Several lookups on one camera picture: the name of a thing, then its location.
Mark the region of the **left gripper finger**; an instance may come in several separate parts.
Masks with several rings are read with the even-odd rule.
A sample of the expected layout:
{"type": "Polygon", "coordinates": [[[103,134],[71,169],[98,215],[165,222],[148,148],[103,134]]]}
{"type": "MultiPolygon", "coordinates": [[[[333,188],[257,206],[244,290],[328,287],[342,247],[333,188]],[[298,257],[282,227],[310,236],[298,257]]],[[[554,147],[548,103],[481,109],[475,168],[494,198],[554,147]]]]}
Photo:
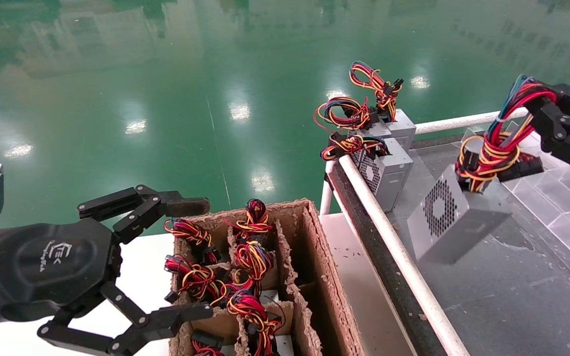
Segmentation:
{"type": "Polygon", "coordinates": [[[207,198],[184,198],[178,191],[155,191],[147,185],[136,185],[122,191],[85,201],[77,208],[80,218],[98,222],[125,214],[114,224],[118,243],[127,244],[162,217],[201,216],[210,211],[207,198]]]}
{"type": "Polygon", "coordinates": [[[213,315],[214,310],[208,303],[169,306],[145,313],[114,282],[105,282],[97,291],[60,308],[52,320],[39,327],[37,335],[52,346],[93,356],[134,356],[150,342],[174,338],[186,322],[213,315]],[[131,322],[122,334],[111,338],[70,328],[74,318],[98,307],[104,300],[131,322]]]}

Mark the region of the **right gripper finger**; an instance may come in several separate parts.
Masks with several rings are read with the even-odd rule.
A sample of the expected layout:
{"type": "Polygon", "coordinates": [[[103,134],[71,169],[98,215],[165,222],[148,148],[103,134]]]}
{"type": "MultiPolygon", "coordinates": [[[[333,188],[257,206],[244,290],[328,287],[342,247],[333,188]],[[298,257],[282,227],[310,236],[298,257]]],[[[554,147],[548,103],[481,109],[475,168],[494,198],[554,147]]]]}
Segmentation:
{"type": "Polygon", "coordinates": [[[548,98],[536,98],[530,101],[530,113],[541,149],[563,149],[567,132],[560,121],[564,117],[560,108],[548,98]]]}
{"type": "Polygon", "coordinates": [[[551,94],[542,94],[532,100],[533,107],[543,107],[546,104],[556,107],[570,107],[570,86],[564,83],[548,84],[539,83],[538,89],[548,91],[551,94]]]}

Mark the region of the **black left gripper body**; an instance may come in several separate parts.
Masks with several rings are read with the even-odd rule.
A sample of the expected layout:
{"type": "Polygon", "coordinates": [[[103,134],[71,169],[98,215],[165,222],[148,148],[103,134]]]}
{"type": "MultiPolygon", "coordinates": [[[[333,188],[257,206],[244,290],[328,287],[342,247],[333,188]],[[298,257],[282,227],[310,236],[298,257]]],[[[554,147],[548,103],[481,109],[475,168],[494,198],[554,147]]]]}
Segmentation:
{"type": "Polygon", "coordinates": [[[113,232],[89,218],[0,229],[0,322],[85,316],[119,276],[120,253],[113,232]]]}

